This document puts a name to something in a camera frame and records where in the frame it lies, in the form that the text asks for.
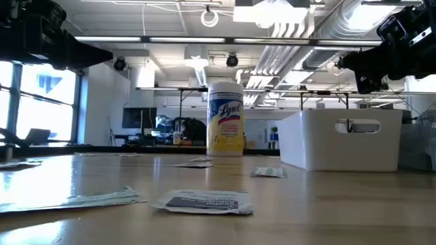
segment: window frame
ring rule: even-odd
[[[71,106],[72,110],[73,110],[73,116],[72,116],[72,128],[71,128],[71,133],[70,133],[70,139],[69,140],[48,140],[48,143],[54,143],[54,142],[66,142],[66,143],[73,143],[73,144],[77,143],[80,87],[82,84],[82,76],[78,75],[76,73],[76,85],[74,88],[74,102],[71,105],[71,104],[68,104],[68,103],[65,103],[62,101],[58,101],[56,99],[51,99],[51,98],[48,98],[45,96],[36,95],[33,93],[21,91],[22,69],[23,69],[23,65],[14,63],[13,68],[12,68],[11,87],[8,88],[8,87],[0,86],[1,90],[8,91],[10,94],[6,129],[11,131],[12,133],[16,133],[16,125],[18,122],[18,110],[20,107],[20,97],[25,96],[25,97],[30,97],[32,99],[43,101],[46,103]]]

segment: security camera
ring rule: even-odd
[[[235,67],[238,65],[238,57],[236,57],[236,54],[229,54],[229,57],[227,58],[227,66],[228,67]]]
[[[125,62],[125,57],[117,57],[114,62],[114,69],[117,71],[126,71],[129,69],[129,65]]]

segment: lysol wipes container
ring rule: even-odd
[[[207,155],[242,156],[244,150],[243,88],[234,82],[209,86]]]

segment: table surface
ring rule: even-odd
[[[63,199],[131,186],[150,201],[172,189],[250,194],[251,216],[175,214],[148,203],[0,214],[0,244],[435,244],[431,174],[309,172],[269,157],[217,158],[208,169],[177,168],[196,155],[47,158],[0,171],[0,202]],[[252,178],[257,166],[289,178]]]

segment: ceiling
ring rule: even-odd
[[[162,10],[153,6],[144,7],[144,27],[142,24],[141,5],[116,5],[113,3],[91,3],[81,0],[55,0],[67,12],[64,28],[73,35],[171,35],[171,36],[203,36],[203,37],[269,37],[273,28],[261,29],[254,23],[233,22],[231,16],[219,15],[215,27],[205,27],[200,16],[202,12],[181,12],[176,7],[165,5]],[[232,11],[234,0],[220,0],[223,6],[219,10]],[[314,11],[315,26],[340,2],[340,0],[325,0],[324,7]],[[183,11],[202,10],[200,6],[181,6]],[[372,31],[365,36],[374,39]],[[159,72],[156,81],[165,86],[188,84],[195,77],[193,68],[184,66],[184,44],[104,44],[101,48],[113,52],[119,50],[147,49],[154,58]],[[205,45],[208,50],[209,66],[205,67],[208,77],[234,79],[236,71],[247,67],[254,68],[265,49],[265,46],[235,46],[235,45]],[[239,67],[227,68],[227,55],[235,52],[239,58]],[[131,66],[141,66],[146,57],[131,56],[127,61]],[[356,89],[354,73],[348,70],[337,71],[332,63],[327,64],[322,72],[314,73],[303,84],[309,89]],[[403,82],[392,82],[393,89],[403,88]]]

